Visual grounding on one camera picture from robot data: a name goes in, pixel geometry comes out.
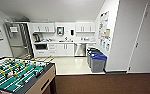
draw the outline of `refrigerator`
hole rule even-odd
[[[13,57],[34,57],[27,23],[5,22],[5,29]]]

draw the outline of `door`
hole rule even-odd
[[[83,32],[90,32],[90,23],[83,23]]]
[[[54,23],[48,23],[47,29],[48,29],[48,32],[55,32]]]
[[[90,32],[95,32],[95,23],[90,23]]]
[[[40,32],[48,32],[47,23],[39,23]]]
[[[74,56],[74,44],[65,44],[66,45],[66,55]]]
[[[11,47],[13,57],[22,57],[28,55],[27,47]]]
[[[25,24],[6,23],[8,41],[14,57],[31,54]]]
[[[66,56],[66,46],[65,44],[57,44],[57,54],[58,56]]]
[[[76,32],[83,32],[82,23],[76,23]]]
[[[33,29],[34,32],[39,32],[40,31],[39,23],[33,23]]]
[[[6,24],[10,46],[23,46],[22,33],[19,24]]]
[[[144,14],[128,73],[150,73],[150,5]]]

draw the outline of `blue recycling bin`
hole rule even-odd
[[[93,73],[103,72],[107,56],[102,53],[91,54],[91,71]]]

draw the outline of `drawer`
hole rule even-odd
[[[51,55],[51,56],[57,56],[57,51],[49,51],[49,55]]]
[[[49,56],[49,51],[48,50],[35,51],[34,55],[35,55],[35,57],[47,57],[47,56]]]
[[[48,44],[48,47],[56,47],[56,44]]]
[[[56,46],[48,46],[48,50],[57,50]]]

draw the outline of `dishwasher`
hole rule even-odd
[[[74,56],[86,56],[86,43],[75,43]]]

